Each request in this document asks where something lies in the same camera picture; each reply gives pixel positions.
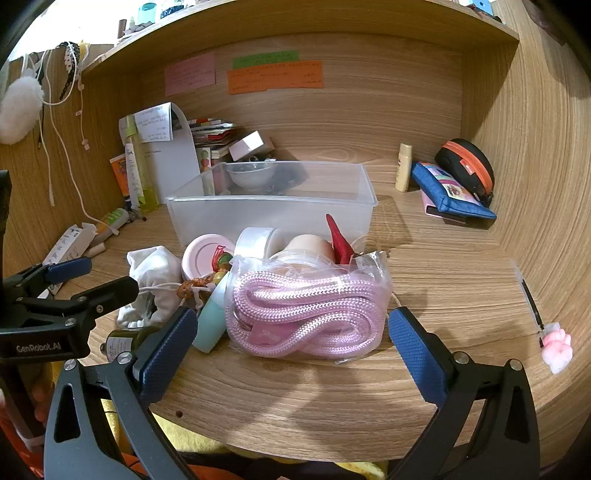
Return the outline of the white cloth pouch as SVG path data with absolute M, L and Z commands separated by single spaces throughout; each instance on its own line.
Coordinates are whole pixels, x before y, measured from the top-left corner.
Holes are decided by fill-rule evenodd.
M 117 327 L 162 327 L 181 303 L 176 294 L 181 281 L 180 260 L 163 246 L 130 251 L 126 259 L 139 293 L 119 309 Z

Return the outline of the pink round case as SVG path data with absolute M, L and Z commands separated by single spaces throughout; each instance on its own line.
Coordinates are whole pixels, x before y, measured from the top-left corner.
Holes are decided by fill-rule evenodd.
M 204 234 L 192 240 L 181 259 L 183 278 L 192 280 L 211 274 L 211 262 L 218 246 L 230 254 L 235 250 L 235 243 L 218 234 Z

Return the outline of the white tape roll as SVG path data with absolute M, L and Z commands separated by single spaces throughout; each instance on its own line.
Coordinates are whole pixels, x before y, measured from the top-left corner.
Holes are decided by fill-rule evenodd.
M 286 236 L 272 227 L 247 227 L 235 243 L 235 256 L 270 259 L 287 246 Z

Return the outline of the lidded clear plastic cup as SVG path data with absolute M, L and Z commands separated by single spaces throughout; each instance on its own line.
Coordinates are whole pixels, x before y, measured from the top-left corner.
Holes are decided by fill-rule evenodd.
M 335 253 L 332 244 L 324 238 L 302 234 L 291 239 L 283 250 L 273 254 L 270 259 L 291 265 L 321 268 L 335 263 Z

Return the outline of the red fabric pouch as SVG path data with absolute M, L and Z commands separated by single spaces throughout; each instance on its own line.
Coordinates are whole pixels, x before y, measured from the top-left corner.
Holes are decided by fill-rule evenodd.
M 342 235 L 332 215 L 325 215 L 325 219 L 327 219 L 329 231 L 331 231 L 332 235 L 332 250 L 334 250 L 335 263 L 348 265 L 355 256 L 355 251 L 353 251 L 352 245 L 349 244 L 345 236 Z

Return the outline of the white printer cartridge box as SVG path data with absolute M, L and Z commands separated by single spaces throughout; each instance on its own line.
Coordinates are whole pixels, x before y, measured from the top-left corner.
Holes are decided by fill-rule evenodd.
M 81 257 L 96 235 L 93 224 L 68 227 L 42 261 L 43 265 L 66 262 Z

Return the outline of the small cream cylinder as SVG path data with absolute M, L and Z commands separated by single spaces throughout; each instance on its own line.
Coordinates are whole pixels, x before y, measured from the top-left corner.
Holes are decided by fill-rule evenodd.
M 101 253 L 106 251 L 106 247 L 105 247 L 105 243 L 99 243 L 95 246 L 89 247 L 85 252 L 84 252 L 84 256 L 86 258 L 93 258 L 97 255 L 100 255 Z

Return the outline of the yellow-green spray bottle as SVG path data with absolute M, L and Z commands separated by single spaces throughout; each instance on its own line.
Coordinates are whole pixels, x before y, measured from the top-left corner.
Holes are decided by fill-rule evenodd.
M 138 211 L 142 216 L 153 212 L 158 208 L 158 199 L 155 194 L 149 169 L 145 161 L 145 152 L 143 144 L 140 140 L 140 136 L 135 124 L 134 117 L 127 115 L 124 118 L 124 135 L 125 144 L 131 142 L 135 153 L 136 163 L 139 170 L 140 183 L 143 190 L 143 198 L 141 199 L 141 209 Z

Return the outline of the teal round container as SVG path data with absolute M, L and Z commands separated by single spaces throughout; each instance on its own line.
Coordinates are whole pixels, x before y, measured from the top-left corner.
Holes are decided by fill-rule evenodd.
M 193 346 L 202 353 L 209 353 L 225 333 L 224 295 L 228 276 L 215 287 L 197 318 L 197 334 Z

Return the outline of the white fluffy pompom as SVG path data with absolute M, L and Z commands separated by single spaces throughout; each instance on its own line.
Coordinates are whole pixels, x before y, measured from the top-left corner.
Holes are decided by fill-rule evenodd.
M 1 102 L 1 143 L 20 142 L 34 128 L 43 106 L 44 93 L 39 82 L 31 76 L 14 81 Z

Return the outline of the white bowl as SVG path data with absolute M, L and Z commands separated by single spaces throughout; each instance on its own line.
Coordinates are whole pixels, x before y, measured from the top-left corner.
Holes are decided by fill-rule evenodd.
M 273 179 L 274 162 L 238 162 L 228 165 L 228 175 L 233 183 L 246 191 L 266 188 Z

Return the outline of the small white box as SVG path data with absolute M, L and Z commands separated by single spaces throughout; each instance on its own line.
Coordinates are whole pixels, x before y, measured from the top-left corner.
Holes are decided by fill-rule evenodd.
M 252 156 L 269 154 L 274 150 L 273 141 L 254 131 L 229 146 L 229 154 L 235 162 L 249 159 Z

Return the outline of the blue zip pouch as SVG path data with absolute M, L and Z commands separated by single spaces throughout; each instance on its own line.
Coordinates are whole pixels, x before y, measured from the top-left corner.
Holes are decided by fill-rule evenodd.
M 493 211 L 439 166 L 414 162 L 411 175 L 439 212 L 460 217 L 497 218 Z

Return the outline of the cream yellow tube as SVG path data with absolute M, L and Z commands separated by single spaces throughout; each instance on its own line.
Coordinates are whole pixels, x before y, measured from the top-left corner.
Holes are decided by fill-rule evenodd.
M 405 143 L 400 144 L 398 155 L 398 172 L 394 187 L 399 192 L 408 190 L 413 165 L 413 146 Z

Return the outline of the wooden upper shelf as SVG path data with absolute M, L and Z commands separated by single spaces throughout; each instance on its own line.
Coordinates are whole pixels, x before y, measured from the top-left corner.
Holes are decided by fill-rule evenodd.
M 142 72 L 226 44 L 308 33 L 391 35 L 461 51 L 519 40 L 451 1 L 211 1 L 139 32 L 83 73 Z

